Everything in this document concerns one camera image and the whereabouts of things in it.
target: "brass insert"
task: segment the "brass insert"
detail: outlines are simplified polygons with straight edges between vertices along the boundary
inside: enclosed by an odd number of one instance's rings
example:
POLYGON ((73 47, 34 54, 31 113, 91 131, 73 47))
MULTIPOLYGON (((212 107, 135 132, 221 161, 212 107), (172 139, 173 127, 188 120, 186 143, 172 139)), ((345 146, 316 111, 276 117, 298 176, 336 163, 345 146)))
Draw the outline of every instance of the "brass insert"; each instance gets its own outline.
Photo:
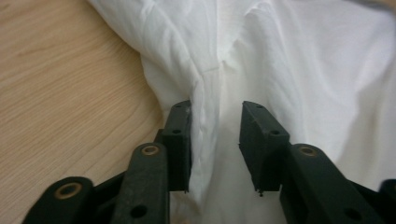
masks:
POLYGON ((316 157, 318 155, 317 151, 311 147, 300 147, 299 149, 305 156, 316 157))
POLYGON ((58 188, 55 191, 55 198, 59 200, 71 198, 76 194, 78 194, 81 191, 81 189, 82 189, 82 185, 77 182, 62 185, 60 188, 58 188))
POLYGON ((160 149, 156 146, 147 146, 142 149, 143 155, 153 156, 160 152, 160 149))

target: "wooden table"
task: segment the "wooden table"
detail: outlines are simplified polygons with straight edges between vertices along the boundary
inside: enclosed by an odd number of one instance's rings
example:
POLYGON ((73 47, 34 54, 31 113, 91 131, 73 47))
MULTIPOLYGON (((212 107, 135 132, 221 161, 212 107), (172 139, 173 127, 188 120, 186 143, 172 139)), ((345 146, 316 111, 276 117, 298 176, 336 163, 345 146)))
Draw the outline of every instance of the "wooden table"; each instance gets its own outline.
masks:
POLYGON ((120 173, 162 126, 139 54, 86 1, 2 0, 0 43, 0 223, 59 179, 120 173))

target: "white fabric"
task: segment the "white fabric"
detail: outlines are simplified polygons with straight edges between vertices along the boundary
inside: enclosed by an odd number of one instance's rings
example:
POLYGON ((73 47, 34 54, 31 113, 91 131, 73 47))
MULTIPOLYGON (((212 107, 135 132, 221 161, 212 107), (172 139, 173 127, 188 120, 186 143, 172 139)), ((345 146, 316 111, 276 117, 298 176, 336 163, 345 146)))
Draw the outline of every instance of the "white fabric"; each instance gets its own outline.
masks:
POLYGON ((238 148, 242 102, 266 106, 292 143, 323 149, 377 189, 396 177, 396 22, 369 2, 90 0, 140 51, 166 117, 191 99, 190 193, 173 223, 284 223, 254 191, 238 148))

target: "white cloth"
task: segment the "white cloth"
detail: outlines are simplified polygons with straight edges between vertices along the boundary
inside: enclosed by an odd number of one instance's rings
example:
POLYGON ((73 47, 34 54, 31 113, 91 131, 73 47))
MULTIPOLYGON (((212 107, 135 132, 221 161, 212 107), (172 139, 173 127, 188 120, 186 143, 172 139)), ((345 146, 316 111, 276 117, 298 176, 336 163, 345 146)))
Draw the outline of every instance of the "white cloth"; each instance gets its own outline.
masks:
POLYGON ((254 191, 238 148, 242 102, 266 106, 290 141, 323 149, 347 178, 396 177, 396 22, 367 1, 90 0, 142 55, 164 116, 191 99, 190 193, 173 223, 284 223, 254 191))

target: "wood grain surface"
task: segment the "wood grain surface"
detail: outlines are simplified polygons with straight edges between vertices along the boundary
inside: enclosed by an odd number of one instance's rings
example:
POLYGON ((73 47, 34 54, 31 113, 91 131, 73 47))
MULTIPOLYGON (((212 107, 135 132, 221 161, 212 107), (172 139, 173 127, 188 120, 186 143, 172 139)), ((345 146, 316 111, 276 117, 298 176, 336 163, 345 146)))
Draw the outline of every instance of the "wood grain surface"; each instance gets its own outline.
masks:
POLYGON ((86 1, 0 1, 0 223, 59 179, 125 170, 162 123, 139 54, 86 1))

